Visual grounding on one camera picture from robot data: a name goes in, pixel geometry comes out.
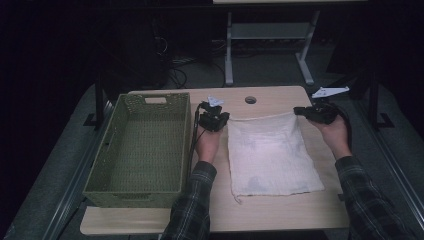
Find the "black metal stand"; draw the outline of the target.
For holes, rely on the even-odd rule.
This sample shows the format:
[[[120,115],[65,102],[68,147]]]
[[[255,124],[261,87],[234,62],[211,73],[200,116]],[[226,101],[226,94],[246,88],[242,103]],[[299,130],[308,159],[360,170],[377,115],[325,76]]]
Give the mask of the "black metal stand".
[[[103,77],[99,74],[94,84],[95,90],[95,112],[90,113],[84,122],[84,126],[92,126],[95,130],[98,130],[104,122],[104,88],[103,88]]]
[[[374,71],[367,72],[369,83],[368,95],[368,120],[375,131],[381,128],[393,128],[394,124],[386,113],[380,113],[378,110],[379,102],[379,81]]]

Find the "metal floor rail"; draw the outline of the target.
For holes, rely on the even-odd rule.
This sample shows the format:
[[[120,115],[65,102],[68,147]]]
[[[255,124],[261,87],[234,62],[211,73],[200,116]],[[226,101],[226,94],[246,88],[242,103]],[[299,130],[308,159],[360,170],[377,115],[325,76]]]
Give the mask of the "metal floor rail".
[[[397,158],[394,153],[389,149],[389,145],[386,143],[385,139],[379,132],[379,129],[375,128],[368,119],[367,111],[363,103],[355,101],[353,103],[356,111],[361,117],[361,121],[366,127],[367,131],[371,134],[374,142],[377,145],[377,148],[382,153],[385,159],[385,165],[391,173],[396,185],[406,201],[409,210],[413,214],[416,222],[420,226],[421,230],[424,232],[424,203],[421,201],[420,197],[417,195],[415,189],[409,182],[405,173],[401,169],[401,166],[397,162]]]
[[[105,131],[106,121],[109,119],[112,110],[113,104],[107,100],[96,107],[95,113],[90,113],[86,117],[83,126],[92,127],[93,133],[84,148],[83,155],[64,194],[59,200],[42,240],[59,240],[67,224],[72,220],[73,215],[78,212],[82,191]]]

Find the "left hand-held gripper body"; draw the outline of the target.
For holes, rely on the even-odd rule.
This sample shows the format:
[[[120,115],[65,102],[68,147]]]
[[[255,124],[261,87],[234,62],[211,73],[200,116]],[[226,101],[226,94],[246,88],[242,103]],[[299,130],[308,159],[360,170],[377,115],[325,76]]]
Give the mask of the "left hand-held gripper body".
[[[199,125],[208,131],[220,131],[223,128],[223,119],[221,116],[223,100],[208,96],[207,101],[200,103],[203,109],[200,115]]]

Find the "person's right hand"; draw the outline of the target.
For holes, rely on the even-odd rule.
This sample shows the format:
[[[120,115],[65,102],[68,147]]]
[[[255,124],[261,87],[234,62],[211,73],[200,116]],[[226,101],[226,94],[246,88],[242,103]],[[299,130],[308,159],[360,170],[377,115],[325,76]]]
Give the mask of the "person's right hand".
[[[310,121],[322,134],[322,138],[336,159],[351,156],[348,143],[348,130],[341,116],[337,116],[331,124]]]

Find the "person's left hand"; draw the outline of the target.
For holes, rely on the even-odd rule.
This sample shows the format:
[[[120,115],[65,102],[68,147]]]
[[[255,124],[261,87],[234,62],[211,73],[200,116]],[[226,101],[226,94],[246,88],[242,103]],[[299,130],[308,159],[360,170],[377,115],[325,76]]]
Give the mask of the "person's left hand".
[[[200,161],[212,164],[219,149],[222,132],[210,132],[202,127],[197,130],[195,151]]]

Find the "metal-framed table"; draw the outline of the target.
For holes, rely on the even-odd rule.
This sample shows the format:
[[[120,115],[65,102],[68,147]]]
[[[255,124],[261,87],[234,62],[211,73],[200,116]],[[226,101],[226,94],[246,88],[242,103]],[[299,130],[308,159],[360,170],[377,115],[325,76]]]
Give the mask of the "metal-framed table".
[[[306,62],[306,57],[317,28],[321,12],[326,6],[361,4],[368,0],[212,0],[213,4],[228,7],[225,54],[225,85],[234,84],[232,43],[234,40],[302,40],[303,47],[295,53],[296,61],[305,83],[314,84],[314,79]],[[263,11],[288,11],[299,17],[300,11],[308,11],[305,21],[290,22],[234,22],[233,14],[238,8]]]

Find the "white cloth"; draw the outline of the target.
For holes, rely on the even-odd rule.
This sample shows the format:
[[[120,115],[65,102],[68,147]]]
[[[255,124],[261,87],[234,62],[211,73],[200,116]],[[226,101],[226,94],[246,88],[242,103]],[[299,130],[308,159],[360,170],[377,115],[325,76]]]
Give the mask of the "white cloth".
[[[228,151],[236,202],[324,189],[293,113],[229,120]]]

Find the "green plastic basket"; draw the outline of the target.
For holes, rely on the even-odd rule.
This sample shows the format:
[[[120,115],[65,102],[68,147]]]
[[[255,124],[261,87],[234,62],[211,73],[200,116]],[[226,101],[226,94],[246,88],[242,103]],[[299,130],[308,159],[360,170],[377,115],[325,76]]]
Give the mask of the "green plastic basket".
[[[169,208],[185,187],[190,144],[189,94],[122,94],[83,194],[103,208]]]

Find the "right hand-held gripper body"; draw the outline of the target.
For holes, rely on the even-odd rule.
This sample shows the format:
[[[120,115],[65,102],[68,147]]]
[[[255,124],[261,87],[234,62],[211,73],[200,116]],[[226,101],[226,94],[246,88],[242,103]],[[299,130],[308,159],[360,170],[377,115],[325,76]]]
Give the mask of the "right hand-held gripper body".
[[[341,116],[344,120],[348,120],[346,112],[334,103],[330,103],[328,98],[337,94],[348,92],[348,87],[320,87],[312,94],[313,109],[317,112],[318,123],[329,125],[334,122],[337,116]]]

